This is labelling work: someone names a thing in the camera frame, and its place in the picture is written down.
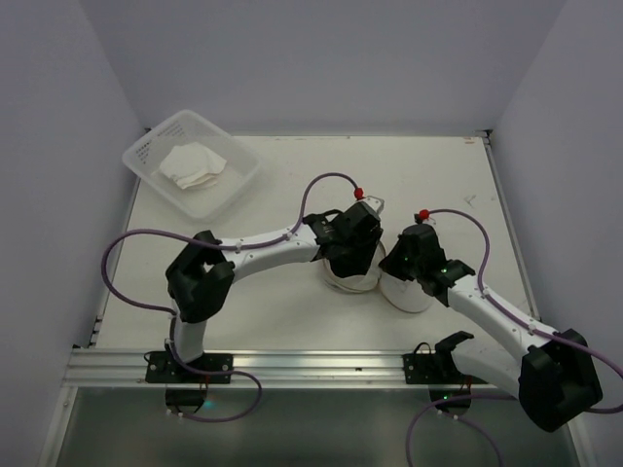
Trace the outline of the round white mesh laundry bag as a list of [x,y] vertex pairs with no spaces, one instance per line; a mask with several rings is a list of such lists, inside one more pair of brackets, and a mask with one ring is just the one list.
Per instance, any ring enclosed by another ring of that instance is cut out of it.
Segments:
[[321,262],[321,276],[332,290],[348,294],[378,292],[394,308],[410,314],[419,314],[428,310],[432,298],[426,295],[417,281],[400,281],[385,273],[380,268],[380,261],[386,256],[382,242],[377,246],[371,267],[365,275],[338,277],[330,269],[327,260]]

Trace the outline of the white bra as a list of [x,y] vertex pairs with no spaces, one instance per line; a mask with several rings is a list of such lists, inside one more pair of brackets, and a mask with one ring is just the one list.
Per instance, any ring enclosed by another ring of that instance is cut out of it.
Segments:
[[182,191],[201,190],[215,185],[227,161],[199,142],[172,146],[151,176],[162,178]]

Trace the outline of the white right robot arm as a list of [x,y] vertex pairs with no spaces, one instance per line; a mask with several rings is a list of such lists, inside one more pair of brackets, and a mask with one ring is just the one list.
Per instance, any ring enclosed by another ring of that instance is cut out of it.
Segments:
[[465,316],[495,344],[458,331],[434,346],[430,355],[403,357],[405,379],[431,383],[472,376],[516,398],[529,419],[553,432],[592,409],[603,398],[587,342],[572,329],[562,333],[510,306],[485,285],[474,269],[447,259],[436,231],[428,224],[406,228],[381,262],[381,269]]

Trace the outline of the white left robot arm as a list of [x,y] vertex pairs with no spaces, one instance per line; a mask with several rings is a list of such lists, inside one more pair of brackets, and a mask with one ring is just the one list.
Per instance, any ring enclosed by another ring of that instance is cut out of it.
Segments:
[[300,225],[248,238],[198,233],[165,271],[176,313],[169,342],[178,360],[191,364],[202,357],[207,320],[222,309],[231,287],[249,275],[318,261],[326,261],[340,278],[366,274],[383,233],[384,205],[365,197],[344,212],[309,214]]

